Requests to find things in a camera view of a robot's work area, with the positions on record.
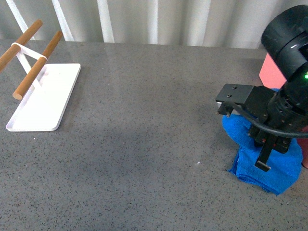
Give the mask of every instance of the cable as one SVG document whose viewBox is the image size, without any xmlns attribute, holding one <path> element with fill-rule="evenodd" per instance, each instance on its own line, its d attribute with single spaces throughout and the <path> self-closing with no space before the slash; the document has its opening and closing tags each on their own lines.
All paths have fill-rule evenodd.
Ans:
<svg viewBox="0 0 308 231">
<path fill-rule="evenodd" d="M 282 131 L 275 128 L 271 128 L 267 125 L 264 125 L 260 122 L 258 122 L 252 115 L 250 115 L 248 112 L 246 112 L 243 108 L 241 108 L 239 105 L 233 102 L 223 102 L 224 105 L 230 106 L 233 109 L 235 109 L 238 113 L 240 113 L 245 119 L 247 119 L 250 123 L 252 123 L 257 128 L 266 131 L 270 134 L 273 134 L 275 136 L 280 137 L 286 137 L 286 138 L 308 138 L 308 132 L 288 132 L 288 131 Z"/>
</svg>

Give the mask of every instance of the pink object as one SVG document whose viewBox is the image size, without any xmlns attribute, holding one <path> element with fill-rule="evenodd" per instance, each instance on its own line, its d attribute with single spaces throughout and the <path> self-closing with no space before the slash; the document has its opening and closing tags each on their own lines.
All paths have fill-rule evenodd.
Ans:
<svg viewBox="0 0 308 231">
<path fill-rule="evenodd" d="M 265 57 L 259 76 L 263 85 L 267 88 L 281 88 L 286 82 L 285 77 L 269 54 Z M 302 164 L 308 168 L 308 139 L 297 139 L 297 142 L 303 151 Z"/>
<path fill-rule="evenodd" d="M 285 77 L 269 54 L 265 57 L 259 76 L 267 88 L 281 88 L 286 82 Z"/>
</svg>

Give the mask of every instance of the speckled countertop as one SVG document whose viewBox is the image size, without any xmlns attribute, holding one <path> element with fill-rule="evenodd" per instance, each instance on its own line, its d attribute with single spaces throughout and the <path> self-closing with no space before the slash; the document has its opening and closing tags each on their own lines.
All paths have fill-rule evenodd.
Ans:
<svg viewBox="0 0 308 231">
<path fill-rule="evenodd" d="M 226 171 L 238 147 L 214 99 L 225 83 L 260 85 L 264 57 L 61 42 L 49 63 L 80 63 L 75 88 L 57 131 L 27 133 L 5 128 L 25 76 L 15 58 L 0 74 L 0 230 L 308 230 L 308 170 L 280 196 Z"/>
</svg>

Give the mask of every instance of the table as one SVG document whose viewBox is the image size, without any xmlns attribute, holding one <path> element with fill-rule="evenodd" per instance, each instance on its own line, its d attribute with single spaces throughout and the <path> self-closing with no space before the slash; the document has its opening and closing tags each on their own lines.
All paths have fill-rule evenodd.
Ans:
<svg viewBox="0 0 308 231">
<path fill-rule="evenodd" d="M 25 133 L 5 129 L 25 76 L 15 58 L 0 74 L 0 229 L 306 230 L 307 169 L 280 196 L 226 171 L 238 146 L 215 97 L 225 83 L 260 85 L 265 55 L 62 41 L 49 63 L 81 71 L 59 129 Z"/>
</svg>

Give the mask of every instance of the white tray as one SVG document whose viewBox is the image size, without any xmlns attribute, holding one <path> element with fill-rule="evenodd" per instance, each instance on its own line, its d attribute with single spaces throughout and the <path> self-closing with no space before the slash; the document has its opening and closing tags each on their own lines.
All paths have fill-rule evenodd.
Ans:
<svg viewBox="0 0 308 231">
<path fill-rule="evenodd" d="M 41 88 L 30 87 L 7 130 L 57 130 L 79 72 L 80 64 L 46 64 L 37 76 Z"/>
</svg>

